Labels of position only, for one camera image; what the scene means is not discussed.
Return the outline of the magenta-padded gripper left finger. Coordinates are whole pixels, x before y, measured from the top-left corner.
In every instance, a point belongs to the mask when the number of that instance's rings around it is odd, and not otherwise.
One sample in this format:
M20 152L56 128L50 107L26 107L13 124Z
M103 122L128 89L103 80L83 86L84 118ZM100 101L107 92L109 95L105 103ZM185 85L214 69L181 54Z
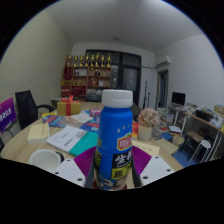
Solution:
M94 153L92 147L76 158L65 159L54 174L84 188L92 188L94 183Z

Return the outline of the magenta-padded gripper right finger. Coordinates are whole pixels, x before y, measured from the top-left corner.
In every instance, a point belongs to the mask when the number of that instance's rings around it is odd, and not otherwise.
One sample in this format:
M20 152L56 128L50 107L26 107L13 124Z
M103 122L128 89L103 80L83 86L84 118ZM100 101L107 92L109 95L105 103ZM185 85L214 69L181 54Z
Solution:
M132 177L136 188L174 173L174 170L160 156L151 156L136 146L132 147L132 156Z

